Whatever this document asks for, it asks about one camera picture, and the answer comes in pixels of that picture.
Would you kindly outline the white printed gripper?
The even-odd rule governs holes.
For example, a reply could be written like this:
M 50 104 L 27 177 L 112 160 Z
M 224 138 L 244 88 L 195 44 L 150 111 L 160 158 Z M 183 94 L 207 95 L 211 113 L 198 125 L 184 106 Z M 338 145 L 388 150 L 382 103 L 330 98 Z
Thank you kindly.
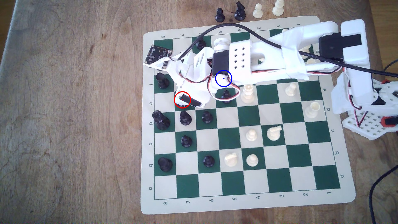
M 189 52 L 184 57 L 183 62 L 189 67 L 176 67 L 176 91 L 182 85 L 182 91 L 189 94 L 183 93 L 182 100 L 187 103 L 191 102 L 190 104 L 197 108 L 203 108 L 209 102 L 209 92 L 202 89 L 202 86 L 206 85 L 205 83 L 193 84 L 184 82 L 185 79 L 180 74 L 194 82 L 202 81 L 212 71 L 212 67 L 207 63 L 207 60 L 209 58 L 212 59 L 213 52 L 213 50 L 201 50 L 197 54 Z

